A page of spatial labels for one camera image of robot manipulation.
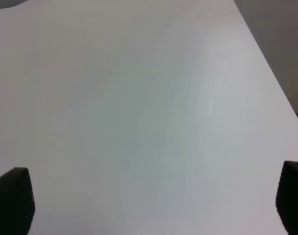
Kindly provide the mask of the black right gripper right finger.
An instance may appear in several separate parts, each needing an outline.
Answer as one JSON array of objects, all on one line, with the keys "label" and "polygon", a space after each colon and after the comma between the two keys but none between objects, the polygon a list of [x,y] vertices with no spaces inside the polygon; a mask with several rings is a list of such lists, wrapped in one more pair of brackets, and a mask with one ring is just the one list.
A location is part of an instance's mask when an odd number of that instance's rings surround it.
[{"label": "black right gripper right finger", "polygon": [[298,162],[284,162],[275,204],[287,233],[298,235]]}]

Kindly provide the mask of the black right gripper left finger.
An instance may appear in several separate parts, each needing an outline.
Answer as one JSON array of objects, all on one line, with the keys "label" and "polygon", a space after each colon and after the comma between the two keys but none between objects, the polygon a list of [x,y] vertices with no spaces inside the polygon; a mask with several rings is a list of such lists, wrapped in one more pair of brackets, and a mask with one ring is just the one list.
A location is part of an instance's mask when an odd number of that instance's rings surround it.
[{"label": "black right gripper left finger", "polygon": [[26,235],[35,214],[29,171],[15,167],[0,176],[0,235]]}]

